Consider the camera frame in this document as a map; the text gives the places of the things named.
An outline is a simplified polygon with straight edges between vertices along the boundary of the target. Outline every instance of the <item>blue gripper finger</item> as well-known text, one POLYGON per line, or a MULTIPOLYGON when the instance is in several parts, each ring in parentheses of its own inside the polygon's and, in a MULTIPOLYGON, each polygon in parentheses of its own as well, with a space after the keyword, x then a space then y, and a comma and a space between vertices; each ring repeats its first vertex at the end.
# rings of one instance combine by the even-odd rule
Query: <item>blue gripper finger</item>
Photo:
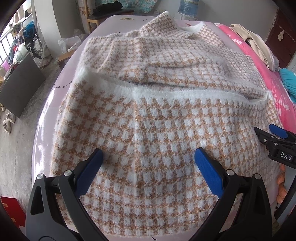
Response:
POLYGON ((282 139, 288 138, 288 133, 284 129, 282 129, 274 124, 269 125, 269 130, 272 134, 275 134, 282 139))
POLYGON ((94 151, 94 153, 87 159, 87 165, 79 173, 79 176, 75 179, 75 195, 80 197, 85 195, 94 180, 98 170, 103 164, 103 152, 100 149, 94 151))
POLYGON ((211 160, 202 148, 195 151, 194 160, 211 192, 221 198, 224 192, 223 180, 211 164, 215 160, 211 160))

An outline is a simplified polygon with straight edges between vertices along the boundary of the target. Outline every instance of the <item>pair of shoes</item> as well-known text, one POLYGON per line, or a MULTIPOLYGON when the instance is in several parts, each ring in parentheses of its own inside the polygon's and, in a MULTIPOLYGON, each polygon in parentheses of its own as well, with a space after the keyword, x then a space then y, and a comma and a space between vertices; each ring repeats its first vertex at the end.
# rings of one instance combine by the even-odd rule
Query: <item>pair of shoes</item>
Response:
POLYGON ((10 123, 14 124, 15 122, 15 115, 9 112, 6 115, 6 119, 3 121, 3 128, 6 131, 6 133, 10 134, 11 132, 11 125, 10 123))

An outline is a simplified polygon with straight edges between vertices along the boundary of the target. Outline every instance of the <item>pink blanket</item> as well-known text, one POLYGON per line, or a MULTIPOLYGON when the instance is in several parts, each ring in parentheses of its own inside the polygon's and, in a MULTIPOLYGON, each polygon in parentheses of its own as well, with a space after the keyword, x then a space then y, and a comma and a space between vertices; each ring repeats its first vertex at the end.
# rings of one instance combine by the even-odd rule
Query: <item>pink blanket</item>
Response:
POLYGON ((282 84, 279 73, 270 71, 252 48, 237 33, 223 24, 217 24, 217 26, 236 43, 244 54, 249 55, 253 59, 267 88, 272 92, 275 106, 284 128, 295 133, 296 108, 282 84))

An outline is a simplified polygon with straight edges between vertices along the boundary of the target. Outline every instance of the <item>black bag on chair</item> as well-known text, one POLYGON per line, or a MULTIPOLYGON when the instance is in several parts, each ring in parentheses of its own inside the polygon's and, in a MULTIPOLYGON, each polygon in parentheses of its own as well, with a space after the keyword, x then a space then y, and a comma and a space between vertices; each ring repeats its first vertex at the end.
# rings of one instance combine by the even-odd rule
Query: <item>black bag on chair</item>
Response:
POLYGON ((110 12, 115 12, 120 9, 122 9, 122 4, 118 1, 114 1, 113 3, 106 3, 100 6, 97 6, 96 9, 94 10, 94 14, 101 15, 101 14, 106 14, 110 12))

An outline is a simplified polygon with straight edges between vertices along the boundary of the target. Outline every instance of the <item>chair seat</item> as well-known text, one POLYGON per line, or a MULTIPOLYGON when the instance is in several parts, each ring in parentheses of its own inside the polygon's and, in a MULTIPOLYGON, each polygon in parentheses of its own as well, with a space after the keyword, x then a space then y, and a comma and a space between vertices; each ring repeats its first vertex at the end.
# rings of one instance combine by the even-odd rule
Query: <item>chair seat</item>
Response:
POLYGON ((134 11, 135 10, 132 10, 132 9, 120 9, 118 11, 109 12, 109 13, 92 14, 92 15, 88 16, 87 19, 90 19, 90 20, 99 20, 99 19, 102 19, 102 18, 111 17, 113 15, 120 15, 120 14, 125 14, 125 13, 131 13, 131 12, 134 12, 134 11))

